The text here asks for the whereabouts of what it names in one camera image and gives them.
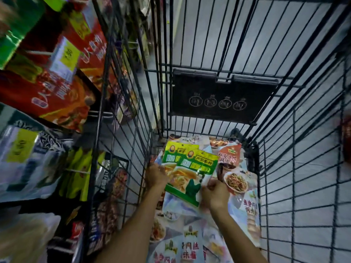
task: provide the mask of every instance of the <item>hand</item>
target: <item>hand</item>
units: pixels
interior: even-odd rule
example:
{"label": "hand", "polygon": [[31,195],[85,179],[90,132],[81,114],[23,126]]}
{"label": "hand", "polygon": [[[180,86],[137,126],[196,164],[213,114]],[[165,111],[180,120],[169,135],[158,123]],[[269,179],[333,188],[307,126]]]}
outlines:
{"label": "hand", "polygon": [[148,189],[159,188],[164,190],[166,184],[169,182],[169,177],[163,166],[151,163],[146,170],[145,180]]}
{"label": "hand", "polygon": [[227,186],[217,179],[210,179],[207,186],[201,188],[202,206],[211,212],[228,211],[229,192]]}

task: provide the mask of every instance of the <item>yellow price label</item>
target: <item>yellow price label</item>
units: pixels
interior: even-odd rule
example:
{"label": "yellow price label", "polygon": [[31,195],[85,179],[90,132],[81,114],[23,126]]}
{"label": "yellow price label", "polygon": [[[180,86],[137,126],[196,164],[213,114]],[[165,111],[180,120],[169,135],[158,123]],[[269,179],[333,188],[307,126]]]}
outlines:
{"label": "yellow price label", "polygon": [[73,11],[69,18],[69,21],[81,39],[85,39],[85,36],[91,33],[90,28],[85,21],[82,13]]}
{"label": "yellow price label", "polygon": [[60,61],[73,72],[77,65],[79,55],[80,51],[72,43],[66,40]]}
{"label": "yellow price label", "polygon": [[15,141],[7,154],[6,162],[24,163],[30,156],[38,133],[19,129]]}

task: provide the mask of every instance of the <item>floor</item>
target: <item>floor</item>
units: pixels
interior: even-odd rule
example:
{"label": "floor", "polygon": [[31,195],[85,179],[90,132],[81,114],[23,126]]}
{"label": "floor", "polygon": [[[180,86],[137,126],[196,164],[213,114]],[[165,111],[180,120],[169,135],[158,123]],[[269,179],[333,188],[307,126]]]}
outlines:
{"label": "floor", "polygon": [[[174,3],[175,16],[178,9],[176,1],[178,0],[175,0]],[[202,57],[204,57],[202,63],[203,68],[218,69],[236,0],[215,0],[205,48],[204,44],[214,0],[201,0],[198,25],[195,31],[199,1],[200,0],[187,0],[186,24],[182,50],[182,32],[186,2],[186,0],[182,0],[177,31],[174,38],[173,64],[180,64],[182,61],[182,65],[200,67]],[[223,70],[229,70],[230,68],[251,5],[252,0],[239,0],[238,12],[235,18],[235,31],[228,48],[228,53],[222,68]],[[250,27],[246,33],[243,46],[240,50],[238,60],[235,62],[234,71],[239,73],[245,72],[276,76],[285,75],[329,6],[329,4],[318,3],[305,3],[302,5],[300,2],[259,0]],[[320,35],[317,36],[301,61],[292,70],[292,77],[298,74],[305,61],[312,54],[343,9],[343,5],[336,9],[334,16],[327,22]],[[304,85],[308,76],[343,38],[347,27],[348,24],[344,23],[336,30],[335,35],[332,36],[296,85]],[[162,29],[161,42],[164,48],[165,43],[163,39]],[[166,44],[169,46],[168,24]],[[149,70],[156,69],[153,53],[147,65]],[[298,138],[324,111],[326,104],[340,93],[343,84],[343,70],[343,64],[336,66],[335,70],[330,72],[330,75],[324,76],[321,83],[317,85],[316,90],[313,91],[311,95],[308,95],[305,101],[298,106],[295,112],[295,129],[292,127],[293,117],[289,116],[284,118],[284,123],[279,124],[277,130],[268,135],[267,133],[270,127],[282,118],[282,115],[292,107],[307,88],[313,85],[313,82],[324,69],[305,85],[306,88],[303,89],[291,103],[287,103],[286,100],[288,100],[297,89],[293,88],[288,93],[285,101],[278,107],[278,109],[285,107],[282,115],[279,115],[277,119],[256,138],[256,140],[260,142],[260,160],[263,167],[268,166],[274,159],[281,155],[283,151],[292,144],[293,133],[295,133],[295,138]],[[115,142],[113,146],[116,155],[129,158],[134,164],[130,169],[133,179],[130,178],[129,186],[131,190],[128,191],[127,197],[127,201],[130,203],[135,203],[138,199],[137,194],[133,193],[132,190],[136,193],[139,192],[138,184],[140,184],[141,181],[139,173],[142,173],[144,165],[142,148],[139,148],[139,146],[141,146],[140,140],[142,140],[144,144],[148,144],[148,123],[144,124],[141,114],[147,115],[152,124],[155,120],[155,116],[152,112],[151,98],[155,100],[156,105],[158,103],[156,73],[149,72],[148,75],[151,81],[151,94],[147,87],[146,75],[138,75],[141,92],[145,100],[146,112],[142,108],[136,122],[131,121],[129,126],[123,125],[116,131],[115,135],[119,143]],[[288,79],[285,83],[289,84],[290,82],[291,79]],[[285,90],[286,87],[282,87],[277,94],[281,95]],[[268,105],[263,115],[258,119],[258,125],[264,123],[264,118],[277,100],[278,97],[274,98]],[[350,97],[347,96],[345,103],[350,101]],[[350,108],[350,104],[345,106],[345,110]],[[351,179],[351,172],[348,166],[339,164],[339,137],[334,130],[340,122],[340,104],[328,113],[326,118],[328,117],[330,118],[326,120],[324,124],[311,132],[303,141],[296,144],[294,149],[284,154],[283,157],[267,171],[267,175],[260,179],[262,201],[261,246],[267,249],[269,245],[269,250],[271,251],[269,259],[271,263],[291,262],[289,258],[292,255],[295,259],[294,262],[327,263],[330,261],[331,252],[328,247],[331,247],[332,235],[335,235],[333,245],[336,248],[333,251],[333,261],[341,263],[351,260],[351,253],[342,250],[348,249],[348,244],[351,241],[351,228],[349,227],[351,225],[351,194],[349,191],[351,181],[348,181]],[[169,134],[176,133],[178,135],[186,135],[183,131],[201,132],[204,129],[204,133],[228,136],[230,130],[234,127],[239,128],[242,133],[248,128],[247,125],[237,125],[236,123],[221,121],[212,122],[212,120],[207,120],[205,122],[204,119],[182,118],[181,116],[173,116],[170,120],[172,120],[172,129],[174,131],[170,131]],[[140,135],[142,136],[140,139],[135,138],[138,136],[135,132],[135,123],[139,126]],[[106,144],[111,145],[112,134],[107,127],[109,129],[112,128],[111,122],[108,122],[107,125],[103,125],[103,140]],[[89,131],[91,126],[87,125],[86,128],[88,129],[87,131]],[[250,135],[252,135],[256,129],[257,127],[253,128]],[[134,140],[137,140],[139,146],[136,145],[134,149],[132,149]],[[126,207],[126,214],[129,216],[132,214],[135,207],[133,205],[127,205]],[[268,235],[270,239],[269,243],[265,239]],[[294,239],[296,243],[293,246],[293,251],[291,245],[292,239]]]}

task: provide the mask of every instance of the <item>shopping cart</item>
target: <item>shopping cart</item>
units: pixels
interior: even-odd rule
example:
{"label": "shopping cart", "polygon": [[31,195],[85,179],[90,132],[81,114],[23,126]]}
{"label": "shopping cart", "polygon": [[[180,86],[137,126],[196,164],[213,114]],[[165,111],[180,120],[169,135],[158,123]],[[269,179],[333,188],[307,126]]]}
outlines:
{"label": "shopping cart", "polygon": [[[268,261],[350,261],[351,174],[340,127],[351,102],[348,0],[151,0],[149,59],[130,0],[142,75],[129,48],[126,12],[112,3],[103,18],[94,0],[108,46],[88,200],[99,148],[130,163],[121,227],[140,202],[151,155],[170,134],[234,135],[260,175],[261,250]],[[126,76],[117,41],[129,59]],[[103,118],[111,66],[129,110],[137,111],[113,127]],[[131,92],[137,102],[129,101]],[[116,119],[118,106],[109,111]]]}

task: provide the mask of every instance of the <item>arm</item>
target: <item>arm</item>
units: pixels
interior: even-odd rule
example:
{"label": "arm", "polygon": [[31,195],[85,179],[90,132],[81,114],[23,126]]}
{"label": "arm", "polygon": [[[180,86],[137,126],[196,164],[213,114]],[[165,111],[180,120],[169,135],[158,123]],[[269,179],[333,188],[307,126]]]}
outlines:
{"label": "arm", "polygon": [[98,256],[96,263],[145,263],[156,205],[167,182],[163,167],[152,164],[147,169],[146,195],[133,216]]}
{"label": "arm", "polygon": [[224,237],[235,263],[267,263],[259,248],[255,247],[228,213],[229,192],[225,184],[211,180],[202,188],[204,206],[210,209],[213,220]]}

